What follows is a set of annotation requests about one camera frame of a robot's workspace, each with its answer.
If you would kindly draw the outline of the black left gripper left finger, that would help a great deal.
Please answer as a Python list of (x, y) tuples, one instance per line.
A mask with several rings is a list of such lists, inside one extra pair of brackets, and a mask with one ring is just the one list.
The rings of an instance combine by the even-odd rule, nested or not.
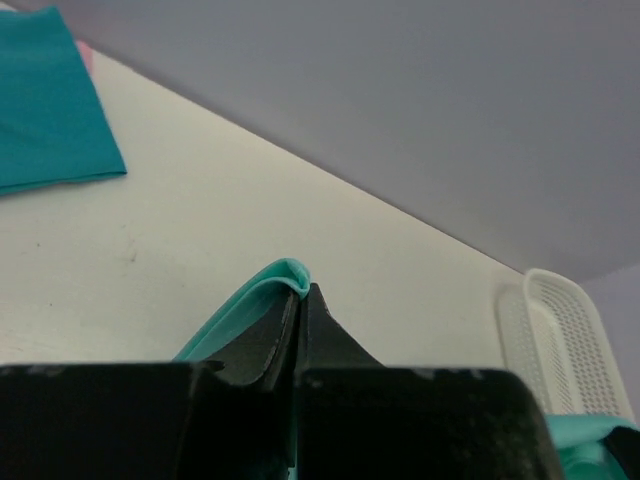
[(285, 479), (300, 300), (195, 362), (1, 370), (5, 479)]

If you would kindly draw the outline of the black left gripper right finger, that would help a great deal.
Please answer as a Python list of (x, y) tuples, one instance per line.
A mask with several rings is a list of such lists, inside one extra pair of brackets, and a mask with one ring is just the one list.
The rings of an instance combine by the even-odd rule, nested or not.
[(544, 416), (505, 370), (387, 367), (302, 302), (295, 372), (301, 479), (560, 479)]

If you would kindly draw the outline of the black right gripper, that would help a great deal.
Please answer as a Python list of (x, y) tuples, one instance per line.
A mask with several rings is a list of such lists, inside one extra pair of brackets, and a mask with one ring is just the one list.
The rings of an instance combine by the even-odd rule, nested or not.
[(603, 440), (611, 479), (639, 480), (639, 432), (616, 427)]

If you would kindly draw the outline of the light green t shirt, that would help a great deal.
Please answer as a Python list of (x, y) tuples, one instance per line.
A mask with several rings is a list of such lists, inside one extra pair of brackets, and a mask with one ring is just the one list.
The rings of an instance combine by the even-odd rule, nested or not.
[[(201, 361), (220, 351), (254, 325), (273, 304), (280, 291), (292, 291), (299, 297), (295, 359), (291, 376), (291, 432), (294, 457), (289, 475), (285, 479), (301, 479), (296, 473), (298, 428), (295, 372), (301, 306), (312, 285), (317, 284), (312, 281), (308, 269), (296, 260), (284, 258), (269, 264), (240, 287), (177, 355), (180, 362)], [(495, 370), (505, 370), (516, 375), (506, 366), (504, 369)], [(533, 392), (530, 389), (529, 391), (536, 400)], [(547, 414), (537, 400), (536, 402), (544, 416), (552, 444), (560, 460), (563, 470), (563, 477), (560, 479), (611, 479), (603, 440), (616, 427), (630, 427), (639, 432), (638, 427), (631, 421), (613, 415)]]

